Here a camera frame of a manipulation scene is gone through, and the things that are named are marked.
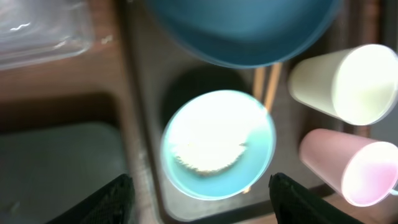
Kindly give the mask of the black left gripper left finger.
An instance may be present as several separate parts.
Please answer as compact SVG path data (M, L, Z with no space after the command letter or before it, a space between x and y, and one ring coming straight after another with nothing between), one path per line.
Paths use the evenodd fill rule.
M135 191L132 178L121 174L48 224L134 223Z

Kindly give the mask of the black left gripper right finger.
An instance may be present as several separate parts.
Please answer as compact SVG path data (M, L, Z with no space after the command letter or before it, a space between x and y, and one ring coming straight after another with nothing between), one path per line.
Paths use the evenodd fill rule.
M270 177L269 195L278 224L362 224L283 173Z

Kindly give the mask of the pink cup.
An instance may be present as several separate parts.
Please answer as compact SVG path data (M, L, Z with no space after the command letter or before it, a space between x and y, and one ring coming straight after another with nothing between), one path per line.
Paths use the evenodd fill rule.
M300 160L348 203L369 207L397 195L397 146L329 129L302 140Z

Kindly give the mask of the light blue small bowl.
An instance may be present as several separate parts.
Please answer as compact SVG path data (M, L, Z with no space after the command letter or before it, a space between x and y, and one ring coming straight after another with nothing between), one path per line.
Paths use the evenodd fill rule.
M218 90L181 106L162 133L160 162L169 181L199 200L240 194L265 169L267 111L253 96Z

